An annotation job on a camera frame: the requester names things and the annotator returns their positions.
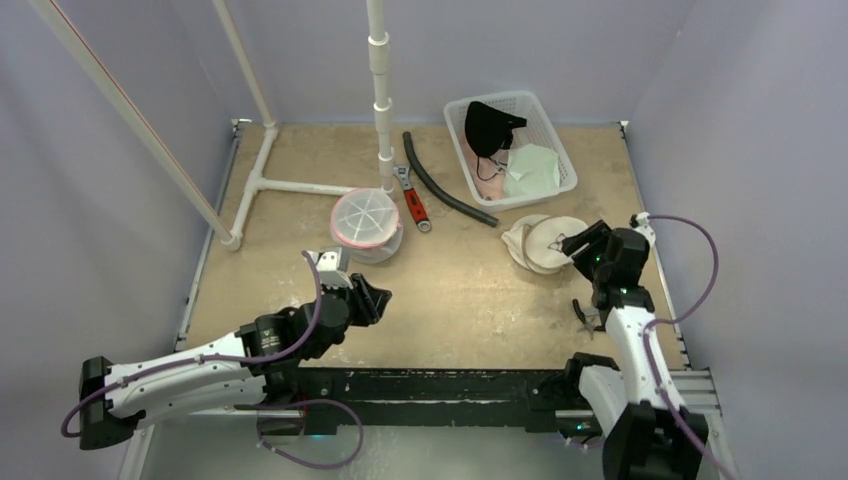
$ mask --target white wall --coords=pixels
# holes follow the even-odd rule
[[[531,90],[557,122],[629,119],[694,0],[389,0],[400,122],[444,122],[452,100]],[[370,122],[365,0],[228,2],[277,119]],[[211,2],[180,0],[233,116],[259,118]]]
[[[848,469],[848,4],[698,0],[630,124],[647,207],[713,232],[683,325],[713,369],[742,478]],[[678,309],[706,243],[657,225]]]
[[[171,5],[60,3],[214,195],[228,117]],[[205,232],[38,14],[0,3],[3,478],[116,478],[125,446],[81,452],[59,435],[80,364],[173,347]]]

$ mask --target white plastic basket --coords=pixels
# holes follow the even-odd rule
[[[468,169],[462,153],[462,147],[459,143],[460,137],[465,136],[465,115],[468,112],[468,105],[475,100],[485,103],[490,107],[497,108],[502,112],[527,119],[526,127],[516,128],[512,131],[514,139],[511,148],[519,148],[528,143],[534,143],[555,150],[559,154],[560,184],[558,189],[532,195],[503,198],[501,200],[485,200],[480,196],[480,192],[477,191],[472,178],[474,172]],[[531,92],[501,92],[450,102],[445,105],[445,121],[448,123],[448,130],[450,130],[451,138],[453,139],[453,146],[456,148],[456,154],[462,166],[462,172],[465,174],[465,180],[471,189],[471,195],[480,204],[480,209],[485,212],[500,212],[502,210],[544,202],[577,186],[577,173],[574,172],[571,159],[565,153],[565,148],[563,148],[562,142],[560,142],[553,125],[551,125],[551,121],[548,120],[545,110],[542,109],[539,99]]]

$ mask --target white mesh lid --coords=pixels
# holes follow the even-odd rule
[[[330,228],[350,247],[372,248],[388,242],[397,232],[398,210],[391,197],[379,188],[363,188],[345,194],[330,214]]]

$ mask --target robotic hand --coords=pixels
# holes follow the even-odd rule
[[[601,220],[561,244],[592,282],[592,304],[622,357],[618,371],[612,359],[578,353],[566,372],[579,379],[579,392],[606,437],[605,478],[694,480],[701,454],[675,422],[658,384],[702,443],[709,429],[703,415],[687,411],[659,353],[655,329],[645,329],[655,318],[654,304],[639,278],[655,235],[647,213],[634,215],[630,226],[613,230]],[[656,357],[649,357],[643,335]]]
[[[79,436],[80,448],[93,450],[173,416],[226,405],[287,403],[298,391],[300,361],[320,358],[342,343],[351,325],[377,323],[392,297],[361,274],[348,276],[347,252],[341,248],[304,255],[320,280],[320,309],[317,299],[287,307],[206,345],[146,362],[86,360],[81,403],[65,419],[63,434]],[[76,411],[78,434],[67,432]]]

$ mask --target tan work surface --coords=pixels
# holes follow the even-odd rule
[[[398,126],[397,161],[406,164],[401,132],[412,132],[416,152],[448,193],[472,204],[450,134],[444,126]],[[561,368],[585,351],[618,358],[604,333],[589,334],[571,307],[588,305],[591,284],[573,267],[551,276],[524,270],[509,256],[501,234],[529,214],[570,215],[587,224],[603,218],[625,226],[641,210],[626,147],[615,128],[560,128],[577,171],[577,187],[554,200],[495,214],[488,227],[436,199],[412,175],[433,229],[419,232],[403,197],[396,196],[404,224],[400,250],[377,265],[351,262],[378,288],[394,293],[377,325],[350,328],[310,365],[410,368]],[[232,224],[247,174],[262,143],[263,129],[245,132],[222,208]],[[377,136],[373,126],[284,125],[265,168],[269,179],[330,185],[379,186]],[[400,194],[397,182],[396,192]],[[198,289],[188,346],[216,339],[258,315],[314,299],[301,250],[332,245],[330,210],[337,197],[266,191],[256,197],[241,250],[229,252],[214,239]],[[652,258],[642,275],[657,314],[668,304]],[[660,328],[669,368],[682,368],[671,327]]]

